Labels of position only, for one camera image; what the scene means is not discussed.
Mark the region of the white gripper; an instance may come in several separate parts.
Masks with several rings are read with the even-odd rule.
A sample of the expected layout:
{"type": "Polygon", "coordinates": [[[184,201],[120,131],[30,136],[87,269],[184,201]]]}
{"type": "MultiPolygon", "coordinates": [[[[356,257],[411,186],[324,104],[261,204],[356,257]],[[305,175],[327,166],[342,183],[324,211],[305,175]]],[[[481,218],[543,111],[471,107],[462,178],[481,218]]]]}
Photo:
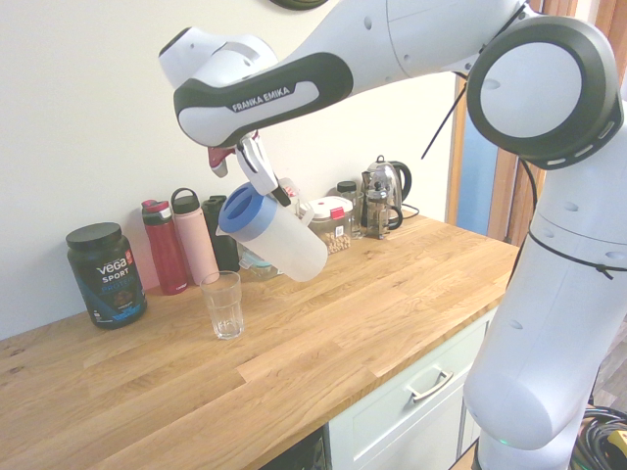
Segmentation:
{"type": "Polygon", "coordinates": [[[236,156],[244,174],[259,194],[271,193],[282,207],[290,206],[290,196],[277,180],[258,133],[249,133],[240,140],[236,156]]]}

